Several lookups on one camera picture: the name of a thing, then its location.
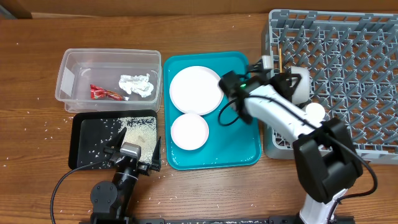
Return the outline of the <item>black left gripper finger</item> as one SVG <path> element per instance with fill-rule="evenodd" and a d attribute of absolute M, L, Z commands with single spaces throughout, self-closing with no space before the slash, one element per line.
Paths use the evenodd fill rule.
<path fill-rule="evenodd" d="M 115 137 L 112 137 L 104 147 L 104 153 L 113 154 L 119 152 L 126 135 L 127 128 L 123 128 Z"/>
<path fill-rule="evenodd" d="M 152 154 L 152 160 L 151 160 L 151 167 L 150 169 L 156 172 L 159 172 L 161 170 L 161 141 L 162 138 L 158 138 L 157 143 L 155 145 L 153 154 Z"/>

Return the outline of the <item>grey bowl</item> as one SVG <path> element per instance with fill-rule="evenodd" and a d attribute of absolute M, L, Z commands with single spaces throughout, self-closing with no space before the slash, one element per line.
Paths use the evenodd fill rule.
<path fill-rule="evenodd" d="M 291 74 L 299 74 L 301 80 L 292 95 L 292 103 L 299 105 L 310 99 L 310 72 L 305 67 L 291 67 Z"/>

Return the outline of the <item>pile of rice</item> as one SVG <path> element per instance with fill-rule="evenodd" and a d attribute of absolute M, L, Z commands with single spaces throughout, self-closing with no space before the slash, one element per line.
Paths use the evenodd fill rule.
<path fill-rule="evenodd" d="M 99 131 L 94 137 L 89 137 L 89 140 L 93 140 L 93 143 L 88 144 L 89 154 L 99 157 L 104 144 L 123 128 L 127 128 L 123 143 L 129 142 L 140 146 L 140 161 L 148 164 L 151 162 L 157 143 L 157 123 L 153 116 L 94 119 L 89 120 L 88 125 Z"/>

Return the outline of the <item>wooden chopstick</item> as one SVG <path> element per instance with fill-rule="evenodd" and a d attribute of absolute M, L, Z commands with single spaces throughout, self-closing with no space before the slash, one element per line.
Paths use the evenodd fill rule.
<path fill-rule="evenodd" d="M 282 49 L 278 49 L 278 54 L 279 54 L 279 73 L 283 72 L 283 66 L 282 66 Z"/>

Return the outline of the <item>red snack wrapper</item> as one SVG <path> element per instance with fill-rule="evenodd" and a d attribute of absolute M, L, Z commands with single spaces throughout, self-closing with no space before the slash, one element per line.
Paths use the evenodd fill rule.
<path fill-rule="evenodd" d="M 105 90 L 96 85 L 90 85 L 90 96 L 92 100 L 102 99 L 102 98 L 110 98 L 116 101 L 128 101 L 128 96 L 122 96 L 114 91 Z"/>

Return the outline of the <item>white tissue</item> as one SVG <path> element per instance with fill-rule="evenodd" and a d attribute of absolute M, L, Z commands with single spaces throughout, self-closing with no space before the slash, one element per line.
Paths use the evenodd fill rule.
<path fill-rule="evenodd" d="M 142 98 L 146 98 L 152 94 L 154 86 L 149 82 L 150 75 L 121 75 L 119 79 L 119 87 L 128 95 L 136 93 Z"/>

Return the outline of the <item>large white plate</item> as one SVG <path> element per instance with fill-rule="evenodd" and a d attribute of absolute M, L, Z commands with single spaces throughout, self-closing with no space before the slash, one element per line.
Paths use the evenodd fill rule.
<path fill-rule="evenodd" d="M 173 105 L 183 113 L 206 115 L 220 105 L 224 93 L 218 86 L 220 76 L 204 66 L 179 71 L 171 81 L 169 95 Z"/>

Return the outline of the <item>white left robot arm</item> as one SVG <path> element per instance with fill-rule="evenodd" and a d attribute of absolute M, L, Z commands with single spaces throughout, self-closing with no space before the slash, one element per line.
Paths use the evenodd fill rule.
<path fill-rule="evenodd" d="M 140 175 L 149 176 L 160 171 L 161 139 L 158 139 L 150 162 L 140 161 L 142 149 L 139 145 L 125 142 L 126 128 L 113 137 L 104 147 L 116 172 L 111 181 L 101 181 L 91 190 L 93 213 L 90 223 L 136 223 L 126 215 L 134 186 Z"/>

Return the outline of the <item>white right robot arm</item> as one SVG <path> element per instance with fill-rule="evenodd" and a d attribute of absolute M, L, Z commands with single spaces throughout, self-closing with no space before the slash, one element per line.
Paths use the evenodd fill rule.
<path fill-rule="evenodd" d="M 312 120 L 291 102 L 301 81 L 298 75 L 243 80 L 230 71 L 218 85 L 238 118 L 247 124 L 259 119 L 291 143 L 298 179 L 307 193 L 297 223 L 331 223 L 337 204 L 363 174 L 362 161 L 344 122 Z"/>

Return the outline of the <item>grey dishwasher rack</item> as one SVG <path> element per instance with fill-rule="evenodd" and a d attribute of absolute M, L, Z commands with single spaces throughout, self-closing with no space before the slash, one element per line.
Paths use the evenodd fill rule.
<path fill-rule="evenodd" d="M 309 70 L 310 101 L 343 120 L 358 154 L 397 164 L 397 16 L 274 9 L 262 53 Z"/>

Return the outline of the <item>black tray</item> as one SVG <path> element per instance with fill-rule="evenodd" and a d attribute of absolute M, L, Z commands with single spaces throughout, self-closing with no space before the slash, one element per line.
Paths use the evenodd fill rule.
<path fill-rule="evenodd" d="M 156 119 L 157 113 L 152 110 L 78 113 L 72 123 L 69 168 L 76 169 L 105 159 L 103 148 L 118 134 L 121 128 L 119 118 L 147 116 Z"/>

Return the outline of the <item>white paper cup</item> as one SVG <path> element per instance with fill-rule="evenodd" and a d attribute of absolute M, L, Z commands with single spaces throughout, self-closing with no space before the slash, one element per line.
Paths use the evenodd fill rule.
<path fill-rule="evenodd" d="M 304 107 L 304 111 L 312 121 L 318 123 L 323 121 L 326 115 L 324 107 L 319 103 L 309 103 Z"/>

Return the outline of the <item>clear plastic bin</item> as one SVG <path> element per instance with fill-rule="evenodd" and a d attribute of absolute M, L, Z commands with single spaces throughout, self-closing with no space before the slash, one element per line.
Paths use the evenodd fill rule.
<path fill-rule="evenodd" d="M 147 92 L 128 93 L 119 86 L 124 76 L 146 84 Z M 94 85 L 124 97 L 92 99 Z M 55 98 L 69 113 L 160 109 L 162 95 L 161 54 L 156 50 L 68 49 L 63 55 Z"/>

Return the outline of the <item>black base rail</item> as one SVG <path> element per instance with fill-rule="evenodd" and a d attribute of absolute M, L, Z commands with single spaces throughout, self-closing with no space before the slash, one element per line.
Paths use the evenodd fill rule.
<path fill-rule="evenodd" d="M 196 220 L 164 220 L 158 219 L 136 219 L 127 220 L 100 220 L 80 222 L 80 224 L 90 223 L 137 223 L 137 224 L 294 224 L 299 223 L 298 215 L 278 215 L 267 218 L 224 218 L 224 219 L 196 219 Z"/>

